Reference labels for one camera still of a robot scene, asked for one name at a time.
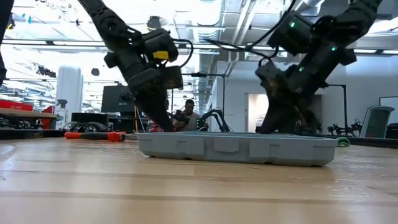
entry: wooden tabletop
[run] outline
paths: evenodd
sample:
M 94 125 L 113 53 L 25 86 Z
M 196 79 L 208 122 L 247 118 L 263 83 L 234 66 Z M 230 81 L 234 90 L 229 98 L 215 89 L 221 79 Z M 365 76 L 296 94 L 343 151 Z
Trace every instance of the wooden tabletop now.
M 0 108 L 0 114 L 20 117 L 20 118 L 47 118 L 47 119 L 57 118 L 57 115 L 51 113 L 39 113 L 33 111 L 14 110 L 7 108 Z
M 1 224 L 396 224 L 398 150 L 327 167 L 178 161 L 135 142 L 0 141 Z

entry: man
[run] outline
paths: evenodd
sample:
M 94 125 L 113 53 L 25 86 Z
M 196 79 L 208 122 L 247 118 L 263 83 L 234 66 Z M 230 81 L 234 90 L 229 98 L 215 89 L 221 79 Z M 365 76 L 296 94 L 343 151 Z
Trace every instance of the man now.
M 1 0 L 0 1 L 0 46 L 6 33 L 7 25 L 11 16 L 12 6 L 14 5 L 14 0 Z M 2 56 L 0 52 L 0 86 L 4 79 L 6 79 L 7 70 L 2 61 Z
M 182 121 L 173 121 L 173 125 L 177 131 L 196 131 L 197 130 L 197 119 L 200 118 L 199 114 L 193 112 L 193 107 L 195 106 L 193 100 L 189 99 L 185 102 L 185 110 L 182 114 L 189 118 L 189 123 L 186 124 Z

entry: gray chair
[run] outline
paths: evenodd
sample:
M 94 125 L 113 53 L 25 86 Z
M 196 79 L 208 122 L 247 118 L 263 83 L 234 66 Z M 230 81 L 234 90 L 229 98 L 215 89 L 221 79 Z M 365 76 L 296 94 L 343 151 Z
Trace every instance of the gray chair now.
M 386 138 L 388 120 L 395 109 L 390 106 L 371 106 L 363 121 L 361 138 Z

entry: yellow label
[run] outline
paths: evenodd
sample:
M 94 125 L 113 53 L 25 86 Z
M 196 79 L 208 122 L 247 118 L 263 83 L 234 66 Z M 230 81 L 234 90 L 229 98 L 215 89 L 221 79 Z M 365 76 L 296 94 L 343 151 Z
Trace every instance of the yellow label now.
M 168 60 L 169 53 L 167 51 L 156 51 L 154 52 L 154 58 Z

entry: gray plastic tray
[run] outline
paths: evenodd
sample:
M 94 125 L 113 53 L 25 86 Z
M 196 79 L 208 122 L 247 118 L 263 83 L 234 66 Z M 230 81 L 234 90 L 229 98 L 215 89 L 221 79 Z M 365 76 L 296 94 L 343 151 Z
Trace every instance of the gray plastic tray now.
M 164 159 L 324 166 L 335 158 L 336 139 L 292 134 L 139 133 L 139 149 Z

